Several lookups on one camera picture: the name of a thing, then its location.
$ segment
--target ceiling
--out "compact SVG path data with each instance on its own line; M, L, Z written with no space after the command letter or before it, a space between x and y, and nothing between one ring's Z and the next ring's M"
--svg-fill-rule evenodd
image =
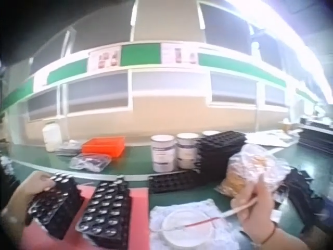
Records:
M330 0L266 0L302 37L333 88L333 6Z

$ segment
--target orange tray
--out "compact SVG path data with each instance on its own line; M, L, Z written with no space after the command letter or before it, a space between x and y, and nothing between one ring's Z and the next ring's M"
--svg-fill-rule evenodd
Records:
M104 154L111 158L118 158L125 149L124 137L92 138L82 145L83 153Z

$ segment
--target pink mat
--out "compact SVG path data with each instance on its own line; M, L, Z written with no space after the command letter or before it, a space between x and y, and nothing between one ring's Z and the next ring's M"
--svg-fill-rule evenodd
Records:
M86 198L83 206L76 215L65 238L60 241L48 236L37 223L32 222L25 228L21 241L21 249L25 250L96 250L100 247L92 246L82 235L75 231L75 225L83 215L88 199L93 195L94 187L79 186ZM148 225L148 189L132 189L132 214L130 225L129 250L149 249Z

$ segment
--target poster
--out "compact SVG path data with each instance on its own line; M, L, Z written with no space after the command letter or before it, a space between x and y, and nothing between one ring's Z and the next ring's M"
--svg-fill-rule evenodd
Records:
M118 67L121 46L114 46L92 51L88 59L88 72Z
M190 44L162 43L162 64L198 65L198 49Z

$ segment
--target clear plastic bag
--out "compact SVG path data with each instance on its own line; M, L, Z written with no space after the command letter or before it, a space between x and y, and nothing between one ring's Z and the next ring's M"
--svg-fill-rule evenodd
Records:
M108 155L101 154L79 154L71 159L69 168L82 170L86 169L91 172L101 172L111 162Z
M58 156L75 156L81 153L82 143L75 140L69 142L63 142L56 150Z
M261 174L269 190L276 190L291 168L283 159L275 158L266 149L246 144L229 159L226 178L217 190L230 197L236 196L251 181L256 183Z

